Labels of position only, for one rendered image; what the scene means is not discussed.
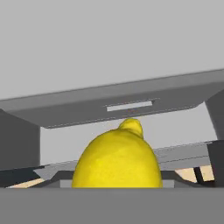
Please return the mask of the dark grey cupboard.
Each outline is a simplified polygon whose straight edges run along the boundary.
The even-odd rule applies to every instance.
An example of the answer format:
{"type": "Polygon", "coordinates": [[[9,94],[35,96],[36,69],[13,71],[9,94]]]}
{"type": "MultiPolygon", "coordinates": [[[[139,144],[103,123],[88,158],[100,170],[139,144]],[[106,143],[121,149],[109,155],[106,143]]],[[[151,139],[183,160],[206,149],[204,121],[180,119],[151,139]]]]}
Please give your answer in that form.
{"type": "Polygon", "coordinates": [[[218,140],[224,140],[224,89],[206,101],[218,140]]]}
{"type": "Polygon", "coordinates": [[[0,171],[40,165],[40,127],[0,109],[0,171]]]}

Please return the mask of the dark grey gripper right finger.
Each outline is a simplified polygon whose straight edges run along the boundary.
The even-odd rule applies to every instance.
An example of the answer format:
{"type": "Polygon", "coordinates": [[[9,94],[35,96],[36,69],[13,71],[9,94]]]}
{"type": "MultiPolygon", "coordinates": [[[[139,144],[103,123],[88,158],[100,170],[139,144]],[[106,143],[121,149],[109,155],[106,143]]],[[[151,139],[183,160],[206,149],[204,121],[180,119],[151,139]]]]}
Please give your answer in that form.
{"type": "Polygon", "coordinates": [[[191,181],[182,179],[175,171],[161,171],[164,188],[199,187],[191,181]]]}

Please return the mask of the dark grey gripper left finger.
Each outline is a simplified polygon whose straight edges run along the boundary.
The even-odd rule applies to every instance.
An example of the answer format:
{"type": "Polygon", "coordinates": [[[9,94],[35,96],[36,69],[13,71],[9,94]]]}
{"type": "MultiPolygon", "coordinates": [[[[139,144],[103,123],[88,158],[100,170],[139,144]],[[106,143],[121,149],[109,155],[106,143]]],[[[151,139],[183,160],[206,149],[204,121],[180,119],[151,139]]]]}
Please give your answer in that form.
{"type": "Polygon", "coordinates": [[[73,175],[73,171],[58,171],[45,183],[45,187],[70,188],[72,186],[73,175]]]}

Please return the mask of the yellow lemon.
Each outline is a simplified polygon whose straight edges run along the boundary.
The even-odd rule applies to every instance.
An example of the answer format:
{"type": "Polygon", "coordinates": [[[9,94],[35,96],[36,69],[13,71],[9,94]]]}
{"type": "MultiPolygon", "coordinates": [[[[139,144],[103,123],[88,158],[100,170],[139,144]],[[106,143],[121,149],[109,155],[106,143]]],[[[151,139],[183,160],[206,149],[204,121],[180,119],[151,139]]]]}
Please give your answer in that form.
{"type": "Polygon", "coordinates": [[[96,137],[75,167],[73,188],[160,188],[158,160],[139,120],[129,118],[96,137]]]}

